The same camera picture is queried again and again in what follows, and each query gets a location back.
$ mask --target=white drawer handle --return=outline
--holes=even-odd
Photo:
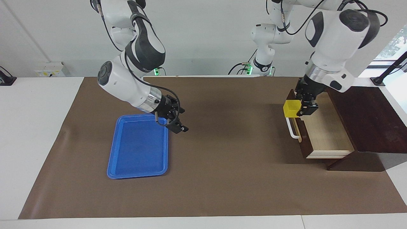
[[[287,126],[288,126],[288,130],[290,131],[290,135],[293,139],[300,139],[299,136],[295,135],[293,132],[293,128],[291,127],[291,123],[290,123],[290,119],[289,118],[285,118],[285,120],[287,121]]]

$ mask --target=blue tray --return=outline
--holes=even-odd
[[[168,129],[153,114],[122,116],[117,120],[107,176],[112,179],[159,176],[168,168]]]

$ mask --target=power outlet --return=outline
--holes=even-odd
[[[69,77],[70,73],[61,62],[46,63],[35,68],[38,77]]]

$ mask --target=brown table covering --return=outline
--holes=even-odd
[[[107,177],[116,120],[140,112],[85,78],[20,219],[407,212],[386,172],[302,158],[282,112],[297,78],[147,81],[179,95],[190,128],[170,134],[166,174]]]

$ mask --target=window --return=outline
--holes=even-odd
[[[379,53],[370,66],[389,66],[407,51],[407,25]]]

